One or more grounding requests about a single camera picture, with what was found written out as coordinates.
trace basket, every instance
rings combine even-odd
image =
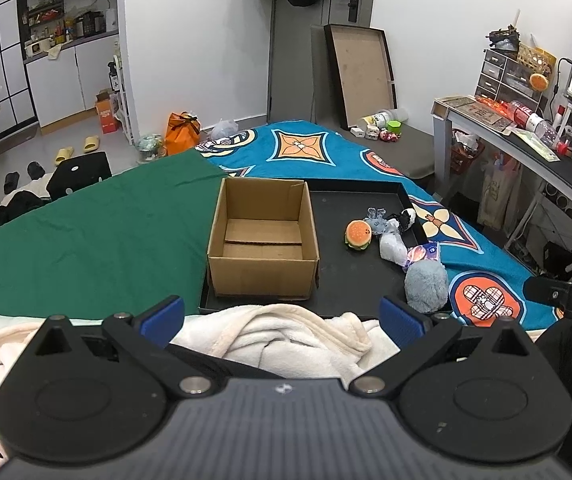
[[[530,70],[549,78],[557,60],[552,54],[545,50],[533,48],[525,43],[519,43],[517,61],[527,66]]]
[[[461,150],[455,144],[450,148],[450,170],[452,173],[461,175],[464,173],[472,163],[483,153],[485,150],[485,144],[480,140],[478,140],[479,148],[477,149],[476,153],[473,155],[469,155]]]

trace microwave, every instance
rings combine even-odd
[[[37,54],[48,51],[50,48],[50,39],[27,41],[24,48],[26,49],[26,57],[36,56]]]

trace orange bag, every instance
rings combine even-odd
[[[201,124],[197,117],[191,116],[188,112],[181,115],[170,114],[164,141],[166,153],[175,155],[175,153],[185,152],[197,146],[200,130]]]

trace kitchen cabinet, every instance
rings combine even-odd
[[[75,47],[79,81],[86,110],[95,107],[96,95],[101,90],[111,87],[108,63],[112,61],[115,54],[115,40],[117,38],[117,36],[108,36]]]
[[[84,111],[74,48],[62,50],[57,59],[32,61],[26,69],[40,126]]]

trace cardboard box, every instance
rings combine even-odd
[[[105,134],[112,134],[120,127],[120,122],[112,114],[111,95],[109,90],[102,90],[96,96],[97,102],[95,109],[99,116],[99,123],[102,126],[102,132]]]
[[[307,299],[318,266],[306,182],[244,177],[221,182],[208,243],[209,279],[218,296]]]

